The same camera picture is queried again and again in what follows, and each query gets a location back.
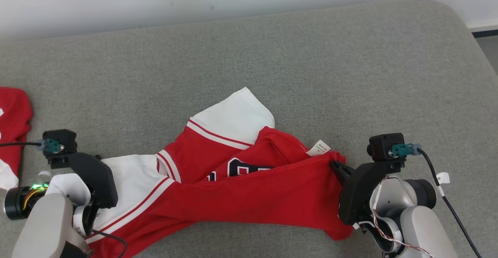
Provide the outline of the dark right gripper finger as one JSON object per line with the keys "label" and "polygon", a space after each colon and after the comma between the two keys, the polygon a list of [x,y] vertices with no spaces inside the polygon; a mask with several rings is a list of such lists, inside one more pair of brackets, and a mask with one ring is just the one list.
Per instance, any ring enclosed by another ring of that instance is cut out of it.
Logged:
{"label": "dark right gripper finger", "polygon": [[347,182],[347,180],[352,175],[352,171],[350,171],[350,170],[336,170],[335,175],[336,175],[341,187],[343,188],[345,183]]}
{"label": "dark right gripper finger", "polygon": [[336,160],[332,160],[330,166],[336,176],[351,176],[355,171],[354,168]]}

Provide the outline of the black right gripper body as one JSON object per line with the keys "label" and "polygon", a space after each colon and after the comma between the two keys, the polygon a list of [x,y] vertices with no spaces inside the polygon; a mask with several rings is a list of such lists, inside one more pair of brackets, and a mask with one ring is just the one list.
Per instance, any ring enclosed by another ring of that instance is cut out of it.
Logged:
{"label": "black right gripper body", "polygon": [[405,167],[404,160],[388,160],[361,164],[345,183],[338,205],[338,217],[346,225],[362,219],[366,205],[374,189],[389,174],[399,173]]}

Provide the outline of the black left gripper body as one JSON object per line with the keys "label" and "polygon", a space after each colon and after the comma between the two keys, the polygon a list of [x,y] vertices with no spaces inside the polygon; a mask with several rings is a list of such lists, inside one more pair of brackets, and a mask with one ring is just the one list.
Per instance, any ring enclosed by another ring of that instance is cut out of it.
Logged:
{"label": "black left gripper body", "polygon": [[82,237],[89,237],[98,210],[117,205],[119,196],[112,170],[98,157],[82,152],[51,155],[51,168],[72,169],[73,173],[51,179],[51,193],[70,201],[72,228]]}

